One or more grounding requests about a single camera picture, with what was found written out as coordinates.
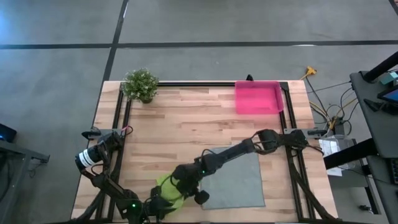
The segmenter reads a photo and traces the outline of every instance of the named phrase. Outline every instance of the pink bin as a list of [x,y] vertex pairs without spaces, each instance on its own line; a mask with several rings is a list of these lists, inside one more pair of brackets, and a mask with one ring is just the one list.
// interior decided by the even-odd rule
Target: pink bin
[[277,114],[284,109],[279,82],[237,81],[235,104],[238,114]]

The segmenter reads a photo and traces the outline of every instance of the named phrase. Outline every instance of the plant pot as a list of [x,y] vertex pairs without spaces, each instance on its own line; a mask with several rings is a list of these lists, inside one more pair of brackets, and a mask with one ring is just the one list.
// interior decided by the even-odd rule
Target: plant pot
[[152,102],[153,98],[149,98],[149,99],[139,99],[141,100],[142,103],[150,103]]

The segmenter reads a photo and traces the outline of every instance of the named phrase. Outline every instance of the green object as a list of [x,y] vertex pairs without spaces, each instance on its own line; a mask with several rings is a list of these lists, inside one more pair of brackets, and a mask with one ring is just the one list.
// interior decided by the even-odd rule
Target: green object
[[122,84],[123,93],[130,100],[141,100],[150,103],[156,95],[159,79],[146,68],[138,71],[127,72]]
[[[171,208],[178,210],[184,204],[184,197],[183,195],[172,185],[170,179],[171,174],[163,175],[156,180],[156,185],[161,186],[162,193],[161,197],[166,199],[168,202],[172,203],[173,205]],[[177,184],[179,180],[173,179],[173,183]]]

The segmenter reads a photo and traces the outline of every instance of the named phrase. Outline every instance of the concrete floor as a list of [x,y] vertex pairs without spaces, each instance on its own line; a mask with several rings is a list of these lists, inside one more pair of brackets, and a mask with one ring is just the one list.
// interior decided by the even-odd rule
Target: concrete floor
[[[3,0],[0,45],[111,43],[121,5],[122,0]],[[119,42],[396,40],[397,19],[387,0],[130,0]],[[311,65],[318,73],[310,81],[318,89],[348,81],[351,72],[369,70],[397,49],[118,49],[110,80],[141,67],[161,80],[239,80],[249,73],[255,79],[295,80]],[[48,165],[24,181],[13,223],[69,219],[79,180],[74,156],[86,147],[80,133],[91,126],[108,55],[109,49],[0,50],[0,123],[18,130],[18,145],[51,154]],[[348,88],[318,94],[327,106],[339,103]],[[352,138],[370,137],[359,107],[351,123]],[[340,218],[387,223],[385,215],[358,210],[369,205],[363,189],[332,191]]]

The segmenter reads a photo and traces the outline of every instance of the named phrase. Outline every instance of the wooden tabletop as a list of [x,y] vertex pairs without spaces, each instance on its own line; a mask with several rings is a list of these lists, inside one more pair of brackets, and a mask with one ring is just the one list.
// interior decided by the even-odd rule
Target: wooden tabletop
[[[288,81],[298,128],[314,122],[303,81]],[[95,126],[112,127],[120,82],[105,82],[95,116]],[[119,123],[122,123],[124,103]],[[289,116],[285,112],[288,127]],[[280,130],[278,114],[241,115],[234,108],[233,87],[160,87],[153,102],[133,101],[119,184],[144,201],[155,179],[179,164],[191,163],[202,150],[237,144],[260,129]],[[322,155],[303,151],[310,188],[330,214],[337,217]],[[294,222],[297,221],[285,149],[259,156],[266,207],[202,210],[192,198],[166,216],[165,222]],[[81,215],[99,190],[84,176],[80,179],[72,218]],[[304,195],[300,197],[308,217]],[[109,199],[104,206],[108,210]],[[114,222],[125,222],[116,210]]]

